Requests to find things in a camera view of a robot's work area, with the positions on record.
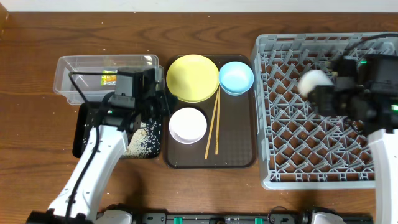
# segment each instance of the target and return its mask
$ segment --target bowl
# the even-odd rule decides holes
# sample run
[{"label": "bowl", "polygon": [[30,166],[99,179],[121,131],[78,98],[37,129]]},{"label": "bowl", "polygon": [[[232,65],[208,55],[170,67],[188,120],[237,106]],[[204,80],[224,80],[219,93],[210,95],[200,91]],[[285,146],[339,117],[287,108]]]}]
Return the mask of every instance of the bowl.
[{"label": "bowl", "polygon": [[218,88],[218,68],[201,55],[186,55],[171,64],[166,75],[171,94],[187,103],[211,97]]},{"label": "bowl", "polygon": [[182,144],[192,144],[199,141],[205,135],[206,130],[206,118],[203,113],[195,108],[179,109],[170,118],[170,134]]},{"label": "bowl", "polygon": [[218,81],[227,94],[239,96],[253,85],[254,74],[245,63],[229,62],[220,69]]}]

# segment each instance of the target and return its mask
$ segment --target light blue bowl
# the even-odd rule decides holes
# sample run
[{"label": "light blue bowl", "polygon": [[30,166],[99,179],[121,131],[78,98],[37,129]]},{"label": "light blue bowl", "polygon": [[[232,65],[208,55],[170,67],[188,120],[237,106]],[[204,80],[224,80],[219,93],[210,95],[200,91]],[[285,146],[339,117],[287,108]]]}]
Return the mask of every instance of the light blue bowl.
[{"label": "light blue bowl", "polygon": [[239,96],[248,91],[253,85],[254,74],[245,63],[230,62],[220,69],[218,81],[227,94]]}]

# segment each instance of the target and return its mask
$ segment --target wooden chopstick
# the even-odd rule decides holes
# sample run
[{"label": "wooden chopstick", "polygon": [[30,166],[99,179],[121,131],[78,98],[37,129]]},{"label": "wooden chopstick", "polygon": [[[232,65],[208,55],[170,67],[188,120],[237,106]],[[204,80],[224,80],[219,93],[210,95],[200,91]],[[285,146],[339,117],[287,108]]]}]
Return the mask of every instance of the wooden chopstick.
[{"label": "wooden chopstick", "polygon": [[220,91],[220,87],[218,87],[217,127],[216,127],[216,155],[218,155],[218,131],[220,130],[220,100],[221,100],[221,91]]},{"label": "wooden chopstick", "polygon": [[216,101],[214,103],[214,109],[213,109],[213,116],[211,117],[211,124],[210,124],[210,130],[209,130],[209,138],[207,139],[207,146],[206,146],[206,154],[205,154],[205,159],[207,159],[207,155],[209,153],[209,147],[210,147],[210,140],[211,140],[211,132],[213,130],[213,123],[214,123],[214,117],[216,114],[216,109],[217,109],[217,102],[218,102],[218,95],[220,91],[217,91],[217,96],[216,96]]}]

